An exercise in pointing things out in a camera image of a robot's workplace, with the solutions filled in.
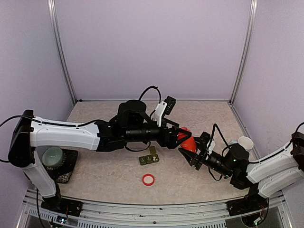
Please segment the green pill organizer box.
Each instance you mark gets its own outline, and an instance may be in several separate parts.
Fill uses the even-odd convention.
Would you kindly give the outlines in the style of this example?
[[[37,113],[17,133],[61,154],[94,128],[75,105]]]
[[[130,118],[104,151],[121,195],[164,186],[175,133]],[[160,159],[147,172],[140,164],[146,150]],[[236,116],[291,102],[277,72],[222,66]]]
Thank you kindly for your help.
[[[156,147],[151,146],[149,148],[149,152],[150,154],[139,157],[139,163],[141,166],[159,162],[160,158],[157,154]]]

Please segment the red can lid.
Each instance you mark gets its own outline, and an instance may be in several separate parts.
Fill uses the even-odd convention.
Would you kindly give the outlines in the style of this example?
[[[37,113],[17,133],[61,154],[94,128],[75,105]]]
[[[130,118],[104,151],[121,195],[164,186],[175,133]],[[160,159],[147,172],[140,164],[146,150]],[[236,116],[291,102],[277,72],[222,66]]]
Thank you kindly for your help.
[[[142,182],[145,186],[151,186],[155,183],[155,177],[152,174],[145,174],[142,177]]]

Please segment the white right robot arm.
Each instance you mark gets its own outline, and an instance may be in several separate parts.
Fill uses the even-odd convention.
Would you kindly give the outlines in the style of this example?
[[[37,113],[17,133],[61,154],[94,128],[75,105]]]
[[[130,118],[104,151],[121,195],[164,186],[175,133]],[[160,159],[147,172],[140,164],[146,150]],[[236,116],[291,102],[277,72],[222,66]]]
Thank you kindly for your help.
[[[230,184],[239,190],[257,188],[243,200],[243,207],[248,211],[261,204],[261,197],[269,198],[304,177],[304,135],[300,132],[293,133],[291,140],[277,151],[256,161],[249,161],[254,143],[245,136],[230,144],[226,155],[212,151],[215,143],[206,132],[194,142],[199,153],[179,148],[190,166],[199,170],[205,165],[222,177],[230,178]]]

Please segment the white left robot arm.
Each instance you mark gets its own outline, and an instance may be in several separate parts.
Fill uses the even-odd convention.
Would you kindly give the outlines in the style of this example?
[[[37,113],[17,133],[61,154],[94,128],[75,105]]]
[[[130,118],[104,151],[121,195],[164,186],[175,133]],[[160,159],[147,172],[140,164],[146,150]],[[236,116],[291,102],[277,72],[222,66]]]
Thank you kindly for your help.
[[[23,170],[54,210],[62,211],[66,200],[60,196],[59,187],[43,167],[35,148],[58,146],[112,152],[127,143],[156,141],[161,147],[175,149],[191,137],[191,132],[164,118],[172,109],[168,102],[159,103],[153,117],[149,117],[144,102],[129,100],[119,105],[117,115],[110,121],[97,119],[87,123],[52,122],[26,110],[18,116],[8,160]]]

